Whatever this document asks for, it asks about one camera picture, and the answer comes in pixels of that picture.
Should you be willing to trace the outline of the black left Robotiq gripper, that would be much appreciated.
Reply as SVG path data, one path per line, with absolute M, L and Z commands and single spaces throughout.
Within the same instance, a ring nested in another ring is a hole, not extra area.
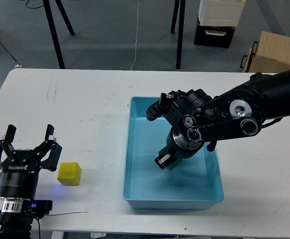
M 33 200 L 40 168 L 49 171 L 57 169 L 62 146 L 53 136 L 54 126 L 47 125 L 45 139 L 34 150 L 14 150 L 12 142 L 15 126 L 8 125 L 3 139 L 0 139 L 0 198 Z M 5 152 L 7 158 L 2 162 Z

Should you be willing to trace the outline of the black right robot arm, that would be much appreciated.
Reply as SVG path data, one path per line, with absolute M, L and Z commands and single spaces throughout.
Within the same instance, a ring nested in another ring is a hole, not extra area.
M 290 116 L 290 70 L 250 79 L 216 97 L 203 90 L 163 93 L 148 107 L 146 118 L 164 117 L 171 125 L 166 146 L 155 159 L 173 169 L 202 147 L 213 151 L 220 140 L 254 136 Z

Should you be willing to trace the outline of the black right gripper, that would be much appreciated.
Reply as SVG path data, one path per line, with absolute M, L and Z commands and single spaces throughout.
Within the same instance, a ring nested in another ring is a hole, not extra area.
M 161 170 L 172 170 L 176 158 L 187 159 L 193 157 L 204 143 L 192 142 L 175 129 L 171 129 L 167 139 L 167 154 L 160 154 L 154 161 Z

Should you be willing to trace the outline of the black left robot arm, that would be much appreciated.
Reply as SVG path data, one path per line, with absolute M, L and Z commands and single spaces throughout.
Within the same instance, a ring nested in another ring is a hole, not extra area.
M 14 149 L 16 127 L 10 124 L 0 139 L 0 239 L 30 238 L 33 220 L 52 210 L 51 200 L 35 200 L 41 169 L 55 171 L 62 151 L 47 126 L 44 141 L 35 149 Z

